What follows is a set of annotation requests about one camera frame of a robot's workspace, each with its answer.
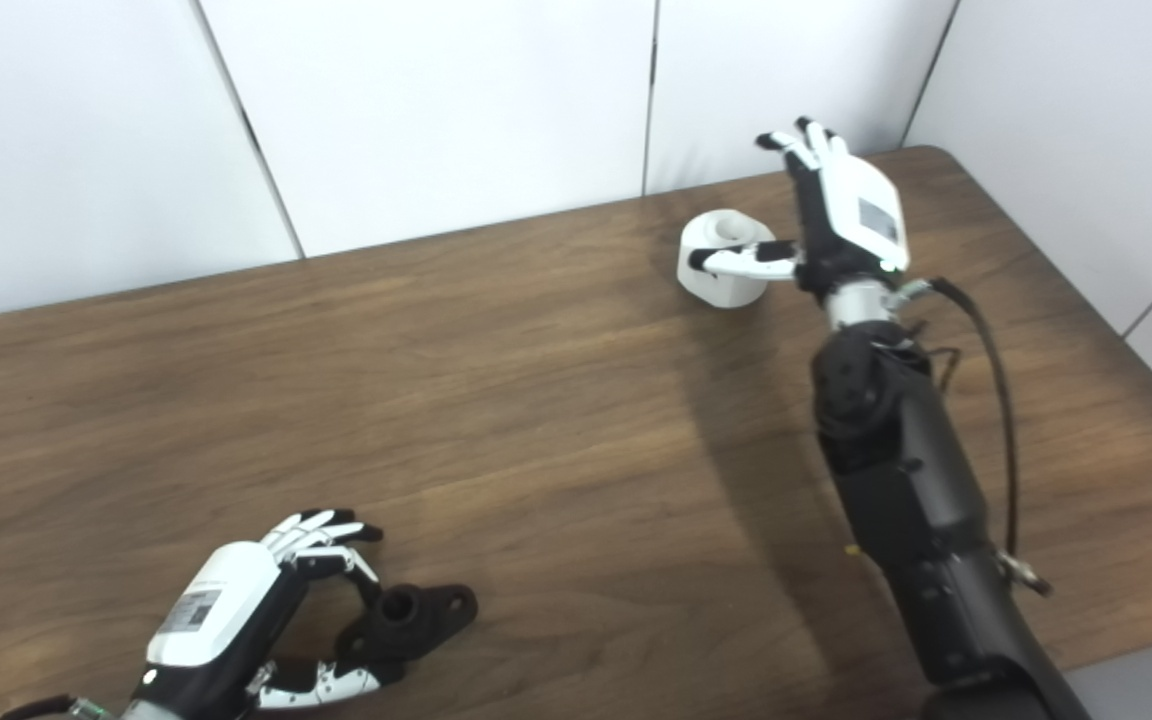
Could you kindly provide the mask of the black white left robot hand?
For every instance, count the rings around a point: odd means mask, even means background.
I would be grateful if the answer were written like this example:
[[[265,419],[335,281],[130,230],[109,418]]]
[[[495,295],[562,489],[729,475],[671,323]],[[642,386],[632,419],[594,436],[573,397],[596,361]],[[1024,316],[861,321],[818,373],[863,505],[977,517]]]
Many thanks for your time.
[[[247,719],[355,700],[404,679],[401,662],[273,660],[314,579],[343,577],[364,602],[378,574],[356,550],[381,529],[348,509],[296,511],[262,539],[211,553],[147,642],[127,719]]]

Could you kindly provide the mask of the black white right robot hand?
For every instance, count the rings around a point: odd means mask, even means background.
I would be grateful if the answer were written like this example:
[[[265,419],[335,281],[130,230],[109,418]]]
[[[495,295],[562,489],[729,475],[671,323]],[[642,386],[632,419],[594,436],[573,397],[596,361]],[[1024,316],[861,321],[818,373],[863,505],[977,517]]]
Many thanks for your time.
[[[818,300],[861,281],[892,290],[911,264],[895,183],[817,120],[797,118],[795,127],[795,132],[761,132],[755,145],[783,161],[794,183],[799,238],[689,250],[685,268],[746,281],[794,281]]]

